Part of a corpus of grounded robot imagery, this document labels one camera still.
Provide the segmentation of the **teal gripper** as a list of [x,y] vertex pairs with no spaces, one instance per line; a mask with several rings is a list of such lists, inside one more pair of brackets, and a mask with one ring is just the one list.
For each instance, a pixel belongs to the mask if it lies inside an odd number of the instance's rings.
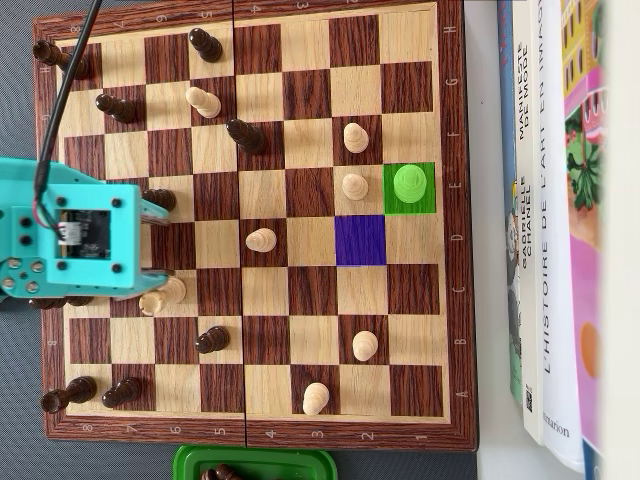
[[[164,286],[169,274],[109,262],[107,185],[52,163],[40,200],[34,160],[1,160],[1,292],[22,299],[127,299]],[[140,200],[140,221],[169,225],[169,212]]]

